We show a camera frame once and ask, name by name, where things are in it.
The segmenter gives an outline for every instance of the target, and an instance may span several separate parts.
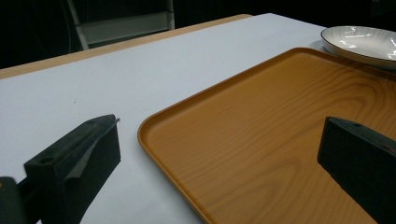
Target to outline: dark background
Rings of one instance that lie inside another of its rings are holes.
[[[74,0],[81,22],[166,9],[166,0]],[[237,14],[275,13],[331,27],[361,25],[396,32],[396,1],[174,0],[176,28]],[[2,1],[0,69],[82,50],[66,0]]]

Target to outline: orange tray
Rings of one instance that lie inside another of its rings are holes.
[[[318,164],[327,116],[396,138],[396,76],[291,49],[147,118],[138,140],[207,223],[375,223]]]

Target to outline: wood grain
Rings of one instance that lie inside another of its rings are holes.
[[[236,16],[227,17],[227,18],[223,18],[223,19],[219,19],[219,20],[215,20],[215,21],[208,21],[208,22],[204,22],[204,23],[200,23],[200,24],[196,24],[196,25],[192,25],[192,26],[188,26],[188,27],[183,27],[183,28],[176,29],[176,30],[158,33],[156,35],[147,35],[147,36],[123,41],[123,42],[116,43],[116,44],[103,46],[103,47],[100,47],[97,49],[88,49],[88,50],[84,50],[84,51],[80,51],[80,52],[76,52],[76,53],[71,53],[71,54],[67,54],[67,55],[63,55],[63,56],[59,56],[59,57],[50,58],[50,59],[43,60],[43,61],[27,63],[27,64],[17,65],[17,66],[5,68],[5,69],[0,69],[0,79],[7,78],[7,77],[15,77],[15,76],[22,75],[25,73],[39,71],[42,69],[58,66],[61,64],[65,64],[65,63],[72,63],[72,62],[76,62],[79,60],[84,60],[84,59],[95,57],[98,55],[110,53],[110,52],[120,50],[120,49],[128,49],[128,48],[135,47],[138,45],[148,44],[148,43],[158,41],[161,39],[170,38],[170,37],[176,36],[176,35],[183,35],[183,34],[186,34],[189,32],[205,29],[207,27],[220,25],[220,24],[223,24],[226,22],[242,20],[242,19],[248,18],[250,16],[251,15],[248,15],[248,14],[236,15]]]
[[[138,138],[207,223],[375,223],[318,164],[327,116],[396,139],[396,76],[292,49],[147,118]]]

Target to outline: chair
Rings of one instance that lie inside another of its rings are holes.
[[[175,29],[173,0],[166,0],[163,11],[102,21],[80,22],[73,0],[67,0],[82,48],[118,42],[142,35]]]

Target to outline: white plate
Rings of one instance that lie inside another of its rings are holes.
[[[334,26],[321,32],[326,50],[374,67],[396,69],[396,33],[363,26]]]

